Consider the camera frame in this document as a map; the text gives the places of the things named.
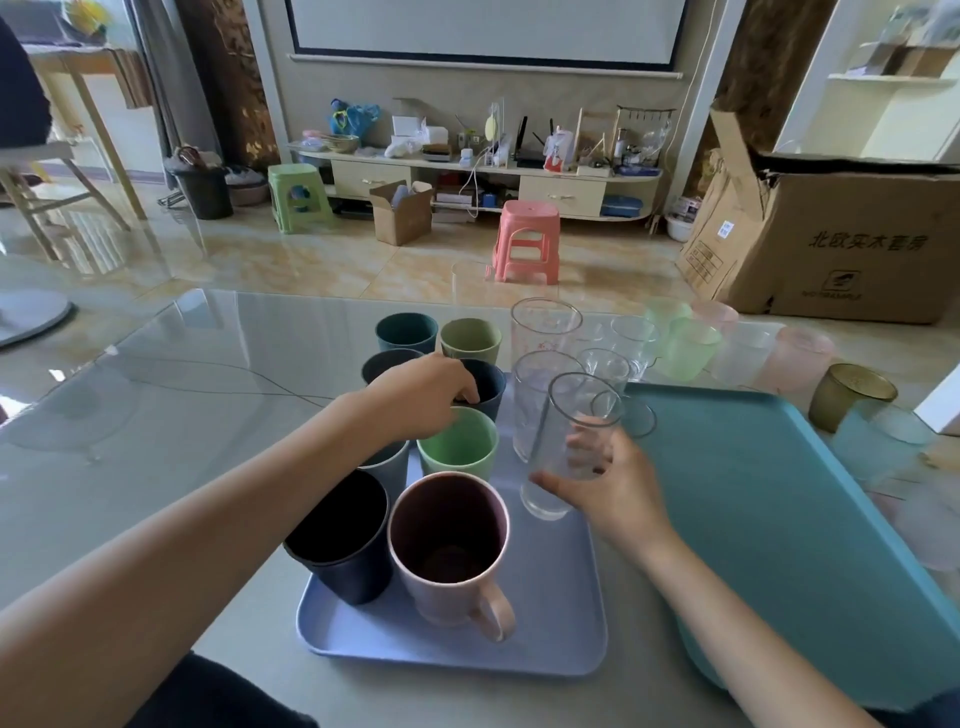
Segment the green stool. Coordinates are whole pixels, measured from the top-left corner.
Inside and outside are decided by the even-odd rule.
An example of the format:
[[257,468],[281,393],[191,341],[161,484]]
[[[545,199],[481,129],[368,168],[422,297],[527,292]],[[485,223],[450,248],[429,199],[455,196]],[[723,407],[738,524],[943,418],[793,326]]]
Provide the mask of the green stool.
[[274,219],[280,232],[293,232],[297,223],[333,222],[333,210],[315,166],[275,164],[268,177],[274,195]]

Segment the teal tray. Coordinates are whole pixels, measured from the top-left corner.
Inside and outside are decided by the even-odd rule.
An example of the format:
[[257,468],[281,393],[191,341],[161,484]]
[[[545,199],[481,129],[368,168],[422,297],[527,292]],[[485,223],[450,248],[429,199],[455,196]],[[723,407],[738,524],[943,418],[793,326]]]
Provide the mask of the teal tray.
[[830,681],[894,711],[960,685],[956,606],[793,405],[650,384],[628,395],[657,415],[640,443],[680,535]]

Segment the blue tray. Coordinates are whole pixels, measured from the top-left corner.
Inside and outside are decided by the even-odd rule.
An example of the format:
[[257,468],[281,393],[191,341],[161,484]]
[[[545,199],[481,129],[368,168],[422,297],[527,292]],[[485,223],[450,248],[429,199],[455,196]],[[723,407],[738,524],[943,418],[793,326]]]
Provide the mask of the blue tray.
[[960,685],[960,613],[793,405],[690,387],[629,394],[657,414],[641,442],[678,532],[829,680],[900,711]]
[[[316,577],[297,610],[297,631],[307,647],[328,657],[358,657],[441,667],[472,667],[560,677],[594,672],[607,654],[607,619],[587,522],[579,513],[544,522],[520,502],[526,465],[514,453],[511,390],[497,417],[500,447],[491,485],[510,512],[510,545],[497,583],[516,613],[516,632],[494,644],[471,624],[443,629],[428,624],[394,577],[370,604],[350,607]],[[407,482],[421,475],[411,448]]]

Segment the plastic stool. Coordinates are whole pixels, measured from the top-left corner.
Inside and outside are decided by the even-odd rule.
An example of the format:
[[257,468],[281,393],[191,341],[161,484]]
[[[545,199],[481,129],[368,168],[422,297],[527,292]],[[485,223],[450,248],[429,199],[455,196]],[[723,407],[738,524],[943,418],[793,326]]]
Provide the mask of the plastic stool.
[[[516,238],[524,231],[538,232],[540,238]],[[537,248],[540,260],[510,260],[511,249]],[[547,285],[560,277],[560,211],[550,203],[510,200],[500,215],[500,232],[493,248],[493,268],[497,282],[504,282],[511,271],[543,273]]]
[[293,232],[298,223],[333,222],[324,183],[312,164],[275,164],[268,170],[268,179],[280,232]]

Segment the pink stool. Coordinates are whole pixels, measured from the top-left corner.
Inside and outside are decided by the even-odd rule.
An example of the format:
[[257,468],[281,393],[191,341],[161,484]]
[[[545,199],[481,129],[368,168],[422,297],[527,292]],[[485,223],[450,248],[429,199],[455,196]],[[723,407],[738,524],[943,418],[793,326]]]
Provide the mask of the pink stool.
[[[518,232],[538,232],[540,238],[516,238]],[[510,260],[511,249],[537,248],[540,260]],[[504,282],[507,273],[543,273],[547,285],[560,278],[560,211],[550,203],[510,200],[500,215],[500,232],[493,248],[493,269],[497,282]]]

